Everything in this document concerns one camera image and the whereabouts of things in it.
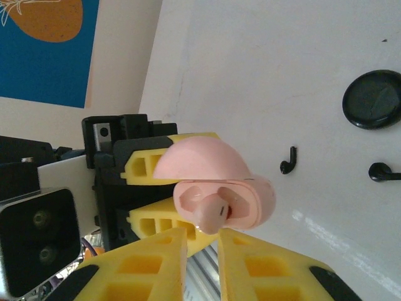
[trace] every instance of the white table surface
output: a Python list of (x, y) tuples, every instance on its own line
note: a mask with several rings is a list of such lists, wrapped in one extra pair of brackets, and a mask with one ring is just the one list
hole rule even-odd
[(401, 171), (401, 124), (358, 129), (341, 101), (365, 72), (401, 72), (400, 12), (398, 0), (164, 0), (140, 107), (234, 146), (278, 196), (250, 234), (324, 261), (364, 300), (401, 298), (401, 182), (367, 173)]

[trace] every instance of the cable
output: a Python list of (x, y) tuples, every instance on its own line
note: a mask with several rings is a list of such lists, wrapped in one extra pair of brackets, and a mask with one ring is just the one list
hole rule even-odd
[(92, 245), (90, 244), (89, 241), (87, 241), (86, 239), (84, 239), (84, 237), (81, 237), (81, 242), (83, 243), (83, 245), (89, 249), (90, 253), (92, 254), (92, 256), (97, 256), (98, 253), (96, 253), (95, 249), (92, 247)]
[(42, 301), (44, 295), (44, 285), (41, 285), (38, 289), (38, 301)]

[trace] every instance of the yellow foam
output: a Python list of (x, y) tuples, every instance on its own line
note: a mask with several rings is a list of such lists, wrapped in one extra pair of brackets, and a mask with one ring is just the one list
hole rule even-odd
[(178, 301), (185, 283), (185, 229), (174, 228), (85, 260), (99, 270), (75, 301)]
[(194, 224), (182, 218), (175, 210), (173, 198), (131, 210), (127, 221), (131, 224), (132, 231), (141, 239), (173, 227), (185, 228), (188, 257), (201, 251), (217, 238), (217, 235), (206, 235), (200, 232)]
[(219, 232), (223, 301), (332, 301), (309, 271), (324, 263), (231, 229)]
[[(193, 133), (193, 134), (178, 134), (171, 135), (168, 138), (177, 143), (183, 139), (193, 136), (208, 136), (219, 138), (216, 133)], [(121, 178), (126, 179), (127, 185), (168, 185), (177, 183), (179, 180), (171, 179), (154, 179), (153, 173), (159, 159), (164, 155), (167, 149), (146, 149), (137, 150), (132, 153), (131, 157), (125, 164), (125, 170), (121, 173)]]

